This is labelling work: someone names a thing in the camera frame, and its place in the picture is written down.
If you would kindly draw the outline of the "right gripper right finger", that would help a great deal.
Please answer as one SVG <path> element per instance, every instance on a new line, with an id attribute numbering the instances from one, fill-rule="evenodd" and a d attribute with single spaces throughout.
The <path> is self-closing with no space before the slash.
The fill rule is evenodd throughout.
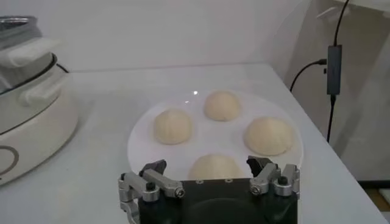
<path id="1" fill-rule="evenodd" d="M 300 197 L 300 170 L 296 165 L 287 164 L 283 170 L 269 158 L 248 156 L 253 177 L 249 180 L 250 191 L 253 195 L 267 194 L 271 189 L 275 195 Z"/>

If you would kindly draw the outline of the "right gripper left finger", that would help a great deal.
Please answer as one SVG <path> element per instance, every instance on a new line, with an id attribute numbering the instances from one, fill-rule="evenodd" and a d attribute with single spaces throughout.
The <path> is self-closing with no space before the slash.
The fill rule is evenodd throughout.
<path id="1" fill-rule="evenodd" d="M 146 164 L 139 173 L 127 172 L 118 178 L 120 208 L 126 212 L 129 223 L 140 223 L 138 200 L 146 203 L 159 201 L 160 194 L 168 198 L 183 198 L 182 182 L 163 175 L 167 163 L 161 159 Z"/>

